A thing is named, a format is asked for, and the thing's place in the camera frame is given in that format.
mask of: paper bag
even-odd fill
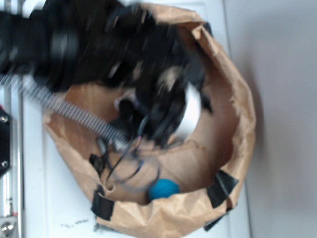
[[[212,224],[237,205],[255,141],[255,110],[248,85],[196,13],[143,7],[158,23],[177,24],[184,42],[199,52],[206,71],[203,90],[214,109],[213,114],[202,110],[194,133],[182,145],[150,153],[162,166],[161,178],[177,183],[181,193],[149,203],[145,192],[109,187],[109,171],[99,177],[88,161],[91,154],[100,154],[94,134],[56,114],[47,113],[45,124],[99,224],[140,238],[177,238]],[[89,83],[73,86],[65,98],[110,121],[118,116],[114,100],[123,93]],[[141,185],[150,176],[143,171],[133,183]]]

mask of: white surface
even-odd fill
[[[176,139],[185,140],[187,136],[191,135],[200,117],[202,109],[202,99],[198,90],[192,85],[188,84],[186,88],[186,109],[179,127],[175,131]]]
[[[317,1],[226,0],[233,61],[258,116],[253,238],[317,237]]]
[[[28,18],[33,10],[41,10],[46,0],[26,0],[23,4],[22,15]]]
[[[215,37],[228,50],[221,0],[162,0],[160,3],[196,10],[211,23]],[[25,100],[24,113],[25,237],[127,238],[126,235],[113,232],[93,232],[95,218],[90,211],[91,204],[77,186],[52,139],[44,131],[41,107]],[[243,189],[239,206],[229,216],[209,232],[199,229],[186,237],[249,238],[248,225]]]

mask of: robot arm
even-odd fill
[[[134,129],[124,132],[133,137],[147,116],[144,134],[161,145],[182,122],[188,88],[199,94],[204,82],[199,57],[183,45],[177,27],[156,24],[137,4],[47,0],[29,19],[0,13],[0,39],[0,73],[31,73],[51,91],[95,80],[134,87],[138,107],[121,107]],[[113,124],[132,123],[125,120]]]

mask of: screw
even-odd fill
[[[10,222],[6,222],[2,225],[1,230],[4,233],[5,237],[9,237],[13,232],[14,225]]]
[[[1,165],[2,165],[3,168],[6,169],[6,168],[9,167],[9,162],[5,160],[5,161],[3,161],[3,162],[1,163]]]
[[[9,121],[9,117],[8,116],[1,116],[0,117],[0,122],[7,123],[8,121]]]

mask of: blue ball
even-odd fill
[[[179,186],[171,180],[160,179],[150,188],[148,196],[150,201],[159,198],[168,198],[173,194],[179,193]]]

